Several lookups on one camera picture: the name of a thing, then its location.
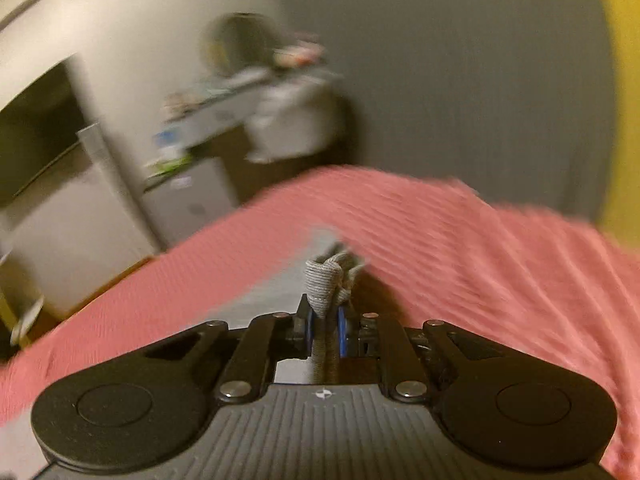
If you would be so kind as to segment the grey sweatpants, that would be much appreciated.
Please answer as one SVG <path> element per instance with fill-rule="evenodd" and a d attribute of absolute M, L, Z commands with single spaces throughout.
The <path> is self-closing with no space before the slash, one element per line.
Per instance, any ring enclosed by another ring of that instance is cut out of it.
<path fill-rule="evenodd" d="M 282 262 L 280 270 L 217 310 L 212 318 L 241 328 L 256 316 L 293 313 L 303 296 L 314 314 L 311 356 L 285 359 L 274 379 L 284 384 L 329 385 L 337 382 L 337 308 L 349 302 L 363 258 L 328 228 L 310 231 L 306 245 Z"/>

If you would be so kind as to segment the pink ribbed bedspread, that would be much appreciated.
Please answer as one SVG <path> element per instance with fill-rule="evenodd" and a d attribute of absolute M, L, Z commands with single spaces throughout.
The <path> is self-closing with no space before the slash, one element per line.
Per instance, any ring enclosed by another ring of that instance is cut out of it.
<path fill-rule="evenodd" d="M 464 184 L 360 168 L 278 186 L 130 275 L 1 367 L 1 470 L 44 464 L 29 428 L 51 382 L 208 318 L 296 307 L 306 260 L 336 240 L 364 259 L 358 301 L 442 318 L 589 376 L 618 409 L 605 468 L 639 474 L 639 259 L 588 224 L 496 207 Z"/>

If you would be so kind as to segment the grey drawer cabinet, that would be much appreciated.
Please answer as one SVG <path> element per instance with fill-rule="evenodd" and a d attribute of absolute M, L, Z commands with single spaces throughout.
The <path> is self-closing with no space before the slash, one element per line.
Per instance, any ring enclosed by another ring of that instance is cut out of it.
<path fill-rule="evenodd" d="M 203 158 L 154 183 L 142 204 L 165 248 L 174 247 L 239 206 L 220 158 Z"/>

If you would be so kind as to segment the blue white box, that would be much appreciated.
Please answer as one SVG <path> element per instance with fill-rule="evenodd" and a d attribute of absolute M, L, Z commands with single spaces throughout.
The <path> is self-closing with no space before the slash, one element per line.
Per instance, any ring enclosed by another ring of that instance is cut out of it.
<path fill-rule="evenodd" d="M 157 148 L 158 157 L 164 162 L 182 159 L 184 156 L 184 148 L 177 131 L 174 129 L 166 129 L 155 133 L 153 142 Z"/>

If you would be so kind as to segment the grey upholstered chair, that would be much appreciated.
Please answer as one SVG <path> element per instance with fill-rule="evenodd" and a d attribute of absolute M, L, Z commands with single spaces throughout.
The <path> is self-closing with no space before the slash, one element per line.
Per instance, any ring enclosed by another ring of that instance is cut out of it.
<path fill-rule="evenodd" d="M 245 123 L 258 164 L 318 154 L 343 132 L 338 95 L 331 81 L 298 76 L 262 92 L 255 113 Z"/>

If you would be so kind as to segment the grey vanity desk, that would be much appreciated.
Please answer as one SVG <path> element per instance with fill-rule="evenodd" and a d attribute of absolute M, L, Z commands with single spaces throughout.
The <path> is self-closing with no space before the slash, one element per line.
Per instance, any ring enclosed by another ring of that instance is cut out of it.
<path fill-rule="evenodd" d="M 293 70 L 280 77 L 264 70 L 254 70 L 253 74 L 262 76 L 262 80 L 233 89 L 221 88 L 215 99 L 166 124 L 166 129 L 177 131 L 182 146 L 194 157 L 222 160 L 240 204 L 248 202 L 263 188 L 316 167 L 342 164 L 350 159 L 348 114 L 337 73 L 325 67 L 311 67 Z M 270 164 L 250 162 L 246 156 L 253 145 L 247 136 L 245 123 L 255 113 L 262 92 L 273 84 L 298 76 L 316 76 L 332 82 L 342 111 L 343 132 L 318 154 Z"/>

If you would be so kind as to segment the yellow round side table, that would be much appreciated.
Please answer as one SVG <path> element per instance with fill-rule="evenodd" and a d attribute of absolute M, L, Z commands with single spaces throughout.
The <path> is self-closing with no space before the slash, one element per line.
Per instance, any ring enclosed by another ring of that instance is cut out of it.
<path fill-rule="evenodd" d="M 1 323 L 9 332 L 11 347 L 24 349 L 47 333 L 45 303 L 40 290 L 27 294 L 23 301 L 12 301 L 1 291 Z"/>

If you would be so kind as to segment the grey curtain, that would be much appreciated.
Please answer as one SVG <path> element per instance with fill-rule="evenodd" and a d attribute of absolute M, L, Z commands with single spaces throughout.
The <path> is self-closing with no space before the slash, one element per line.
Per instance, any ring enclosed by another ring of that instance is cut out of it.
<path fill-rule="evenodd" d="M 360 162 L 597 218 L 616 130 L 601 0 L 280 0 L 356 110 Z"/>

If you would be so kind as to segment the round vanity mirror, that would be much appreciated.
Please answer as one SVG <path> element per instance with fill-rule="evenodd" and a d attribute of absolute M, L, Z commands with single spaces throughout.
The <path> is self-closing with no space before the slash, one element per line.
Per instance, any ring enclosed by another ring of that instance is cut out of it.
<path fill-rule="evenodd" d="M 226 13 L 202 32 L 201 58 L 213 74 L 230 78 L 246 68 L 270 66 L 282 44 L 280 32 L 262 14 Z"/>

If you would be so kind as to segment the wall mounted television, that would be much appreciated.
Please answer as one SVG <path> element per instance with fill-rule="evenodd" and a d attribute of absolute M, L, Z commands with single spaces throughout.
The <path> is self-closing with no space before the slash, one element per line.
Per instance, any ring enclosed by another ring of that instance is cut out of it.
<path fill-rule="evenodd" d="M 89 121 L 70 71 L 58 63 L 1 110 L 1 205 L 11 203 L 79 143 Z"/>

